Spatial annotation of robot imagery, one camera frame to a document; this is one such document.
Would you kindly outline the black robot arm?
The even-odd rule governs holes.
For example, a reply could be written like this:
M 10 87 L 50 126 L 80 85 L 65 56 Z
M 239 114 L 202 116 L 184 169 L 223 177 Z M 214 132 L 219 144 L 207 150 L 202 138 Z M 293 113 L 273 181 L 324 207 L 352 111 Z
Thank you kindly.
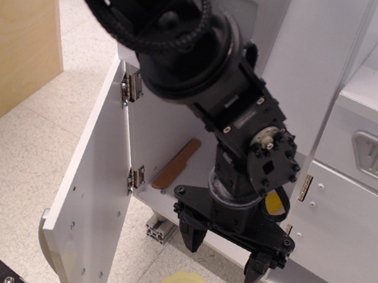
M 196 252 L 208 231 L 248 250 L 245 283 L 284 268 L 294 241 L 272 214 L 275 192 L 296 180 L 294 136 L 265 82 L 255 74 L 257 47 L 211 0 L 85 0 L 100 25 L 132 49 L 152 93 L 184 104 L 217 138 L 206 188 L 175 188 L 174 210 L 186 247 Z

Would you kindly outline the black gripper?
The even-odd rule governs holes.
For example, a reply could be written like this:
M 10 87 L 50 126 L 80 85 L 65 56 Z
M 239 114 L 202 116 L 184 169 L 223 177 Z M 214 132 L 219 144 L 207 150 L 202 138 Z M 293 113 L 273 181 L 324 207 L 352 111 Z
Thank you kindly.
M 177 185 L 174 211 L 190 252 L 196 253 L 207 231 L 252 252 L 244 268 L 244 282 L 258 283 L 270 268 L 284 268 L 295 243 L 283 229 L 266 219 L 258 203 L 233 206 L 214 198 L 208 188 Z

